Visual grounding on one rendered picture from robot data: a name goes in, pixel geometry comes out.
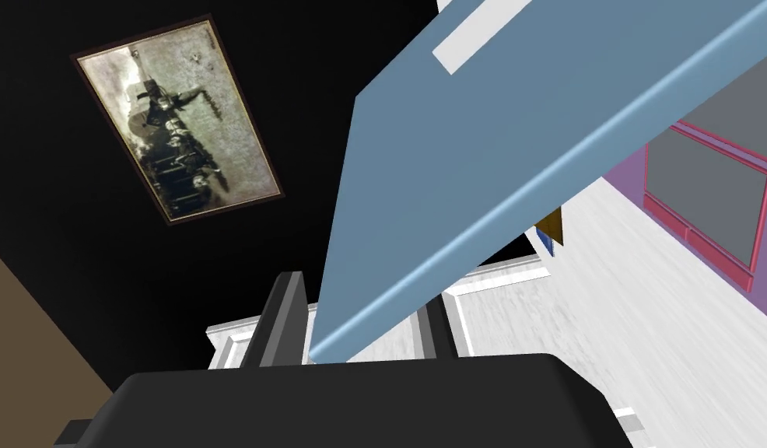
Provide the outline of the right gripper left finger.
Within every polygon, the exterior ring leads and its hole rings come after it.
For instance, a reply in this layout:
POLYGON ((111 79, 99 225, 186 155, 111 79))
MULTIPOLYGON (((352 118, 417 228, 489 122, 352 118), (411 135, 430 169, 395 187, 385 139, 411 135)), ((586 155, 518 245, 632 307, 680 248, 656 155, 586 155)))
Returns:
POLYGON ((243 369, 302 363, 308 299, 301 271, 284 271, 275 280, 245 351, 243 369))

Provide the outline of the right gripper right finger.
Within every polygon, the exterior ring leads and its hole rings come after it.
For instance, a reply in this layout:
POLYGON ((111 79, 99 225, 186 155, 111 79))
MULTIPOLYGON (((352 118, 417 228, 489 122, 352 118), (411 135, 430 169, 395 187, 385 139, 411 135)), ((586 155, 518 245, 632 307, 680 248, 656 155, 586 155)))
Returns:
POLYGON ((458 359, 457 345, 444 299, 437 295, 417 311, 419 337, 425 359, 458 359))

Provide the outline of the white panelled door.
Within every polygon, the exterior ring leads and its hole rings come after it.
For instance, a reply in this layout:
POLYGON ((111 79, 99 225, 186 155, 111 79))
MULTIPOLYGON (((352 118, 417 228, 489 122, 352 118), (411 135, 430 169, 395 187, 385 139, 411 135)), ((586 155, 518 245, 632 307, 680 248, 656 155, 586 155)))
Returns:
MULTIPOLYGON (((489 289, 514 285, 548 277, 548 269, 538 255, 494 263, 476 268, 454 283, 443 293, 443 303, 450 318, 451 334, 462 356, 473 356, 469 328, 471 320, 464 316, 461 296, 489 289)), ((215 348, 209 364, 210 369, 237 369, 250 344, 260 317, 249 317, 207 328, 206 334, 215 348)), ((397 324, 377 341, 351 358, 353 362, 376 362, 399 359, 421 359, 426 350, 422 347, 420 324, 425 318, 413 313, 397 324)))

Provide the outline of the framed sepia picture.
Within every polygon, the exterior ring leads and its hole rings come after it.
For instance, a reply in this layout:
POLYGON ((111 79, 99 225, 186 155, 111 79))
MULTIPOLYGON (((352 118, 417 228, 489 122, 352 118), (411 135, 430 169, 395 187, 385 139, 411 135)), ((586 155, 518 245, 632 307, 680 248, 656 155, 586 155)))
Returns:
POLYGON ((212 16, 72 61, 167 224, 283 196, 212 16))

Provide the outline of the pink framed window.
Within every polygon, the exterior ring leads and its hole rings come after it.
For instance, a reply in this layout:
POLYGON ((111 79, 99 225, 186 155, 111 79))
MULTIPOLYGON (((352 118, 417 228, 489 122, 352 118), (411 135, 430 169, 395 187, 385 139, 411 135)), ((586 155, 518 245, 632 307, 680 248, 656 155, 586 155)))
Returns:
POLYGON ((739 292, 767 296, 767 159, 679 122, 645 160, 649 214, 739 292))

